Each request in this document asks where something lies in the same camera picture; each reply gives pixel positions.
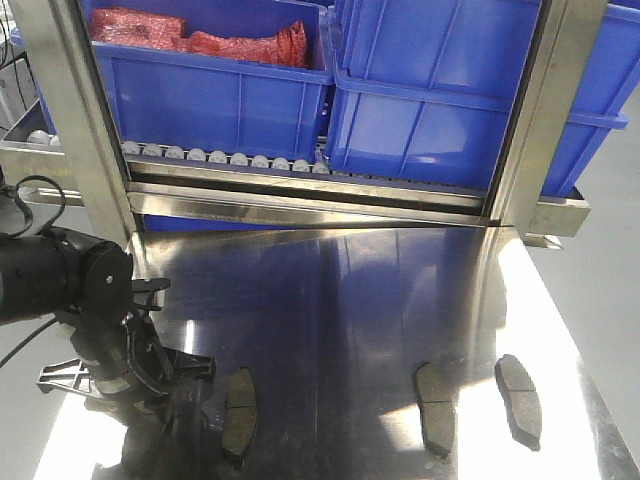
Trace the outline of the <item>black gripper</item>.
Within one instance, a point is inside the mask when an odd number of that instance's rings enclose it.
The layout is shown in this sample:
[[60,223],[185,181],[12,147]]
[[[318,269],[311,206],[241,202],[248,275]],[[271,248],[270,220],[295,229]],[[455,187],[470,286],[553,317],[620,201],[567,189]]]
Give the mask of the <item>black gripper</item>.
[[205,413],[213,393],[209,382],[215,377],[215,361],[162,346],[150,317],[161,310],[154,303],[155,294],[170,286],[167,278],[132,281],[129,304],[124,312],[111,316],[104,307],[97,314],[79,307],[55,313],[58,323],[72,329],[70,342],[78,357],[44,367],[38,387],[44,393],[61,390],[92,399],[93,412],[126,427],[121,460],[111,467],[96,464],[93,479],[152,477],[164,423],[160,403],[149,399],[165,398],[171,392],[162,456],[165,478],[219,478],[219,447]]

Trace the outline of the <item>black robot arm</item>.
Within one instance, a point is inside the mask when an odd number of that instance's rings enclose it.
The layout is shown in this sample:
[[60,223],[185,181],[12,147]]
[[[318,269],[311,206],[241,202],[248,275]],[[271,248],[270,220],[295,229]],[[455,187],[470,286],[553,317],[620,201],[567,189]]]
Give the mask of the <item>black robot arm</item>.
[[70,331],[77,356],[42,369],[37,386],[84,398],[89,410],[127,428],[124,479],[178,479],[196,471],[177,448],[177,394],[189,381],[212,381],[211,357],[161,344],[151,319],[167,278],[136,279],[118,244],[66,228],[1,240],[1,322],[50,314]]

